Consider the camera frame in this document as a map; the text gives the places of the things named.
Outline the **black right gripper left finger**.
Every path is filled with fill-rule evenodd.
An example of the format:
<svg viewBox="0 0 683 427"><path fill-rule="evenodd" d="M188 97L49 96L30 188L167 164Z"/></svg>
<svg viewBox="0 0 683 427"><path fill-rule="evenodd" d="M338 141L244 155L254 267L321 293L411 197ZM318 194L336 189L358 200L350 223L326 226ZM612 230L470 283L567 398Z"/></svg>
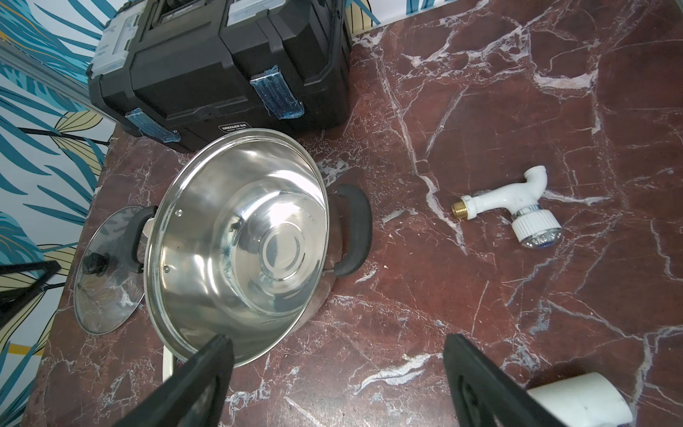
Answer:
<svg viewBox="0 0 683 427"><path fill-rule="evenodd" d="M233 343L215 336L117 426L217 426L234 368Z"/></svg>

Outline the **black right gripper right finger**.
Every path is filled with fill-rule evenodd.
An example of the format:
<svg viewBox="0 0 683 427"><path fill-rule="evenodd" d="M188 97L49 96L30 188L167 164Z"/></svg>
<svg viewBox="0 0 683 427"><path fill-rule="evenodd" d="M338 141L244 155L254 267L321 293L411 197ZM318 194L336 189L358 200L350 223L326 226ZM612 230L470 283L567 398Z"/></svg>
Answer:
<svg viewBox="0 0 683 427"><path fill-rule="evenodd" d="M462 334L448 334L444 366L461 426L560 426Z"/></svg>

